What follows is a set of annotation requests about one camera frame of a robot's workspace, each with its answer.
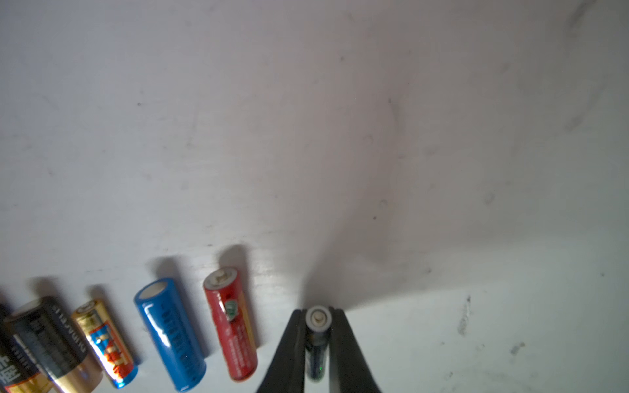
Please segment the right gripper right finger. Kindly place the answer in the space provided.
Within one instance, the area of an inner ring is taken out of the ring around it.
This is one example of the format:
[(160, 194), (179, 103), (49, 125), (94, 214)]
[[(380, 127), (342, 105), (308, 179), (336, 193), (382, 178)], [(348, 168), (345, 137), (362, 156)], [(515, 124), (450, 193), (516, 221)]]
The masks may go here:
[(352, 327), (342, 309), (329, 307), (329, 391), (333, 393), (380, 393)]

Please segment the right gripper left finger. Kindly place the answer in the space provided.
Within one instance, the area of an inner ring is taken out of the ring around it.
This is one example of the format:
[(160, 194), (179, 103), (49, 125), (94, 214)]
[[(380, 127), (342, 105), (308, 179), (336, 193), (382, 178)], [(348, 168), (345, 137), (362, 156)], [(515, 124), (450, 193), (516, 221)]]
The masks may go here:
[(257, 393), (303, 393), (305, 386), (306, 311), (292, 312)]

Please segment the dark blue silver slim battery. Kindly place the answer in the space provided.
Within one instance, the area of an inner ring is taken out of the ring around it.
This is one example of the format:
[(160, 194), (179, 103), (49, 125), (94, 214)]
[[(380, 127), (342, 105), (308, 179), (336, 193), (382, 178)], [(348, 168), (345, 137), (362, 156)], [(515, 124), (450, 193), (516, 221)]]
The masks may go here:
[(325, 375), (332, 314), (325, 306), (313, 306), (306, 311), (306, 376), (317, 383)]

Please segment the red battery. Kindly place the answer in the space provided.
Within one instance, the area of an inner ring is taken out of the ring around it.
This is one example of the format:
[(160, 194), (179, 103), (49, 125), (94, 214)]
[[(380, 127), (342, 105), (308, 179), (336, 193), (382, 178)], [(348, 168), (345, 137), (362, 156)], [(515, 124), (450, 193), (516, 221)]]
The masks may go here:
[(245, 381), (255, 373), (258, 357), (239, 271), (220, 268), (204, 280), (203, 289), (229, 376), (236, 382)]

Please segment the blue cylindrical battery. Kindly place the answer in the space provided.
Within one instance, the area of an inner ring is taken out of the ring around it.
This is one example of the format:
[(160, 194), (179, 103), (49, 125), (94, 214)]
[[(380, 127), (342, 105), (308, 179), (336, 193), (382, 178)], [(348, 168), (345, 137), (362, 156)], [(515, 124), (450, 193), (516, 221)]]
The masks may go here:
[(175, 281), (161, 278), (150, 283), (136, 294), (134, 304), (175, 391), (191, 391), (205, 376), (206, 363)]

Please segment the gold blue slim battery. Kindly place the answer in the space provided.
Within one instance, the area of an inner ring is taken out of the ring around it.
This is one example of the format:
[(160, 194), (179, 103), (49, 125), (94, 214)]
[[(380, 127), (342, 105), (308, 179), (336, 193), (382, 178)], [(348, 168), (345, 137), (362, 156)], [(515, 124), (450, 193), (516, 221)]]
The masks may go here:
[(116, 389), (123, 389), (138, 374), (138, 365), (100, 299), (78, 307), (72, 314), (106, 376)]

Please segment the black gold slim battery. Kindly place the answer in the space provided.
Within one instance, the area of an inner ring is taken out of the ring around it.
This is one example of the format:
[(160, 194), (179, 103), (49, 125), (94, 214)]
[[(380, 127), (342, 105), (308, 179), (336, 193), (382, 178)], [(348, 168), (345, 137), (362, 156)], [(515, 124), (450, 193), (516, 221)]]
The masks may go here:
[(92, 392), (103, 379), (86, 339), (53, 296), (21, 306), (3, 319), (8, 331), (60, 392)]

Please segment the black copper battery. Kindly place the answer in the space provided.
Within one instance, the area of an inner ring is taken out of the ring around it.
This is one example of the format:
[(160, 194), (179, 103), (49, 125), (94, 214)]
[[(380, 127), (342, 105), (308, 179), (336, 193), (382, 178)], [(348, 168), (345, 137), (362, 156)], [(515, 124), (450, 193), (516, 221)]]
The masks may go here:
[(7, 316), (6, 306), (1, 305), (1, 388), (14, 393), (51, 391), (51, 381), (39, 371), (5, 326)]

